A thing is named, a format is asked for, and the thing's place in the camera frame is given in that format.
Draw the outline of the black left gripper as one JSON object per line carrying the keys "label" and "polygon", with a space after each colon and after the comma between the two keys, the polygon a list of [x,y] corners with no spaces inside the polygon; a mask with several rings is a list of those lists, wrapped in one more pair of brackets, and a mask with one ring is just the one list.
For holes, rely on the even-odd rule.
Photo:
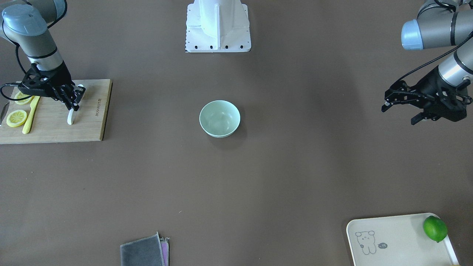
{"label": "black left gripper", "polygon": [[411,92],[418,96],[413,105],[423,110],[411,119],[411,124],[414,126],[421,120],[428,119],[436,121],[446,118],[457,122],[466,118],[466,108],[472,103],[472,98],[467,92],[470,84],[469,78],[464,78],[458,85],[447,83],[436,66],[411,87]]}

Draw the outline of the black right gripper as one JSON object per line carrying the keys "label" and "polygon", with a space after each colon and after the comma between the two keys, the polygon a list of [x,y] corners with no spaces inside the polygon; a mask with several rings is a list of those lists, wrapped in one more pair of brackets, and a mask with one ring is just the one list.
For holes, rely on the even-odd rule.
{"label": "black right gripper", "polygon": [[86,88],[83,85],[76,85],[72,81],[65,62],[52,70],[51,74],[52,76],[49,79],[53,92],[51,98],[65,104],[68,110],[78,111],[79,103],[86,92]]}

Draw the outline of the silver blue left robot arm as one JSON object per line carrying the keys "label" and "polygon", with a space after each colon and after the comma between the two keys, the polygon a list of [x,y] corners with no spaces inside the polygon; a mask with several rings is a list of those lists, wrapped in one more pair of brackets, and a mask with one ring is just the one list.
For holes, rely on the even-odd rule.
{"label": "silver blue left robot arm", "polygon": [[409,86],[400,77],[385,92],[382,111],[394,105],[411,105],[421,112],[411,119],[415,125],[422,120],[441,118],[457,122],[467,116],[472,103],[468,86],[472,85],[472,6],[471,0],[426,0],[414,20],[401,30],[405,50],[450,47],[450,50],[429,61],[444,62],[429,71],[415,85]]}

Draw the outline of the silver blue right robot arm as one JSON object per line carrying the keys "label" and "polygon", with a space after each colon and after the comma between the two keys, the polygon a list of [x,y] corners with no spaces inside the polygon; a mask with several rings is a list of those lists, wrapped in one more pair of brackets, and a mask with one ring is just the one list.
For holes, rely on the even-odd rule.
{"label": "silver blue right robot arm", "polygon": [[30,62],[21,82],[25,98],[49,97],[78,111],[85,88],[73,81],[49,29],[65,17],[65,0],[12,0],[1,5],[1,37],[21,48]]}

